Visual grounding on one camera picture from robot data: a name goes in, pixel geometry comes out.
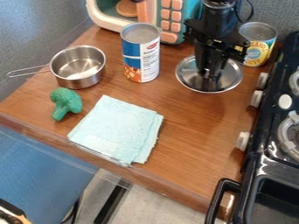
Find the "burner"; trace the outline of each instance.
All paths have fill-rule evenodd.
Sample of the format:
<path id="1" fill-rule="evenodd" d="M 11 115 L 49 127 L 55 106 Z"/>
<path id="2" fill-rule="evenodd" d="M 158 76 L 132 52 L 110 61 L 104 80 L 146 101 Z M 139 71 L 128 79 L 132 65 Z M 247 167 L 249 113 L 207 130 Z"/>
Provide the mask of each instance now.
<path id="1" fill-rule="evenodd" d="M 280 124 L 277 135 L 282 149 L 299 162 L 299 115 L 294 110 Z"/>

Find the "blue cloth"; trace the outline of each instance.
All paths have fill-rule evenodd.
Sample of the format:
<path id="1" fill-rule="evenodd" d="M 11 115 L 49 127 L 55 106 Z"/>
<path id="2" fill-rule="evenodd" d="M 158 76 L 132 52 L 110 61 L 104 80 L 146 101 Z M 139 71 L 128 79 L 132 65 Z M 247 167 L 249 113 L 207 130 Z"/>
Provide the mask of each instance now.
<path id="1" fill-rule="evenodd" d="M 0 126 L 0 198 L 34 224 L 60 223 L 97 167 Z"/>
<path id="2" fill-rule="evenodd" d="M 121 165 L 143 164 L 156 143 L 162 120 L 155 111 L 103 95 L 67 137 Z"/>

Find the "oven door handle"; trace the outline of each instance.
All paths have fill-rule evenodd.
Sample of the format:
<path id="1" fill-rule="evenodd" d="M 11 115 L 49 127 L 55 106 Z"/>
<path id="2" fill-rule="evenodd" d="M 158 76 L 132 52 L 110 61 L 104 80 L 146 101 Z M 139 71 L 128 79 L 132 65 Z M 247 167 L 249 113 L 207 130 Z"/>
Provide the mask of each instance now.
<path id="1" fill-rule="evenodd" d="M 241 184 L 228 178 L 221 179 L 215 189 L 212 202 L 205 217 L 205 224 L 214 224 L 220 203 L 225 192 L 239 193 Z"/>

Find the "tin can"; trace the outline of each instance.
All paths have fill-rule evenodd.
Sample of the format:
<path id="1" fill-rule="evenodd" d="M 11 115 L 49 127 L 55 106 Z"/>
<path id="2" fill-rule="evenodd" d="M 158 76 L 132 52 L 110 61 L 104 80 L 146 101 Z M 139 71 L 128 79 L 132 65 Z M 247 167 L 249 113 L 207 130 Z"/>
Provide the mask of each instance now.
<path id="1" fill-rule="evenodd" d="M 152 24 L 133 23 L 121 31 L 124 72 L 135 82 L 148 82 L 159 75 L 160 32 Z"/>
<path id="2" fill-rule="evenodd" d="M 271 56 L 277 39 L 277 30 L 269 24 L 251 22 L 242 25 L 239 33 L 251 43 L 247 49 L 247 57 L 244 65 L 248 67 L 260 67 Z"/>

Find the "stove knob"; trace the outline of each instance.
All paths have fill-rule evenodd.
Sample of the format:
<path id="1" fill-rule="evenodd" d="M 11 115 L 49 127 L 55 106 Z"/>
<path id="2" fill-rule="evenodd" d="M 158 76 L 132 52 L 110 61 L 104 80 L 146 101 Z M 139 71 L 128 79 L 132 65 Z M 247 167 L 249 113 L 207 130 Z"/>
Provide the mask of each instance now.
<path id="1" fill-rule="evenodd" d="M 240 132 L 238 140 L 237 140 L 237 149 L 241 151 L 245 151 L 248 141 L 249 141 L 250 133 L 249 132 Z"/>
<path id="2" fill-rule="evenodd" d="M 293 100 L 288 94 L 283 94 L 278 100 L 278 105 L 281 109 L 289 109 L 292 106 Z"/>
<path id="3" fill-rule="evenodd" d="M 255 108 L 258 108 L 260 106 L 260 103 L 261 103 L 261 98 L 262 98 L 262 91 L 255 90 L 254 94 L 253 94 L 253 97 L 251 98 L 250 105 L 255 107 Z"/>
<path id="4" fill-rule="evenodd" d="M 268 73 L 261 73 L 258 79 L 258 82 L 256 83 L 256 87 L 260 89 L 264 89 L 268 80 Z"/>

